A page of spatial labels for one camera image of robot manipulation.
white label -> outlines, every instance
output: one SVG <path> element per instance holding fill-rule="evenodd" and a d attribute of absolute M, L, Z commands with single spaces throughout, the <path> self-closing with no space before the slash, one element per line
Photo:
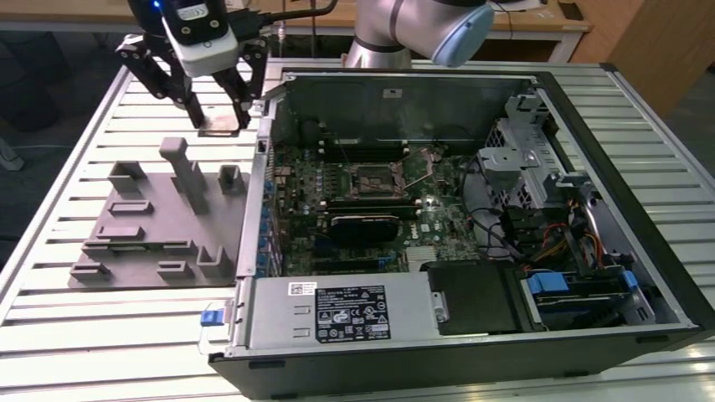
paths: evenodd
<path fill-rule="evenodd" d="M 564 31 L 588 31 L 588 27 L 581 27 L 580 25 L 564 25 L 561 29 Z"/>
<path fill-rule="evenodd" d="M 180 19 L 190 21 L 209 15 L 209 8 L 205 7 L 205 4 L 197 4 L 190 7 L 180 8 L 176 10 L 176 13 L 178 14 Z"/>
<path fill-rule="evenodd" d="M 317 282 L 290 282 L 288 283 L 288 296 L 312 296 Z"/>
<path fill-rule="evenodd" d="M 386 331 L 389 329 L 388 324 L 377 324 L 377 325 L 368 325 L 368 328 L 365 328 L 366 332 L 377 332 L 377 331 Z"/>
<path fill-rule="evenodd" d="M 386 88 L 381 90 L 381 97 L 384 99 L 398 99 L 402 97 L 402 90 L 397 88 Z"/>

power supply label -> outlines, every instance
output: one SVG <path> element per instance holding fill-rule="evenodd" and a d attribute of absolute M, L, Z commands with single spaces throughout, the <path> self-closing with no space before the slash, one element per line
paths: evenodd
<path fill-rule="evenodd" d="M 314 338 L 320 343 L 389 339 L 384 286 L 314 290 Z"/>

barcode sticker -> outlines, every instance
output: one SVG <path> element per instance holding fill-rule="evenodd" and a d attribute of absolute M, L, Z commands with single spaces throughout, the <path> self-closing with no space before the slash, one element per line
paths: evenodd
<path fill-rule="evenodd" d="M 312 296 L 317 282 L 290 282 L 288 283 L 288 296 Z"/>

wooden desk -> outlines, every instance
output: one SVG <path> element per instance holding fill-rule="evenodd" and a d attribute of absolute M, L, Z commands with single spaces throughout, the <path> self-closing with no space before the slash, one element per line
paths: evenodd
<path fill-rule="evenodd" d="M 326 0 L 318 0 L 318 7 Z M 288 2 L 288 9 L 308 8 L 309 2 Z M 250 0 L 250 8 L 280 11 L 281 0 Z M 353 0 L 340 0 L 333 12 L 318 17 L 318 34 L 352 35 Z M 568 62 L 581 35 L 590 29 L 586 21 L 565 19 L 556 0 L 542 8 L 522 13 L 497 13 L 488 39 L 542 40 L 556 42 L 549 61 Z M 288 23 L 289 34 L 309 31 L 308 18 Z M 0 1 L 1 30 L 43 30 L 81 32 L 136 32 L 134 18 L 125 0 L 2 0 Z"/>
<path fill-rule="evenodd" d="M 576 63 L 609 62 L 660 117 L 677 105 L 712 63 L 712 0 L 577 0 L 594 22 Z"/>

blue connector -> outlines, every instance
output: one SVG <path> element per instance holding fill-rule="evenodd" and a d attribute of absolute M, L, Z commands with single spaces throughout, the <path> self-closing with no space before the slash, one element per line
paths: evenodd
<path fill-rule="evenodd" d="M 224 310 L 205 310 L 201 312 L 201 327 L 220 327 L 224 324 Z"/>
<path fill-rule="evenodd" d="M 634 289 L 637 289 L 637 279 L 630 271 L 622 271 L 621 278 L 625 281 L 625 286 L 629 290 L 633 291 Z"/>
<path fill-rule="evenodd" d="M 568 291 L 566 280 L 558 272 L 538 272 L 525 279 L 532 295 L 550 291 Z"/>
<path fill-rule="evenodd" d="M 270 196 L 272 195 L 272 181 L 270 180 L 265 180 L 264 182 L 264 195 L 265 196 Z"/>

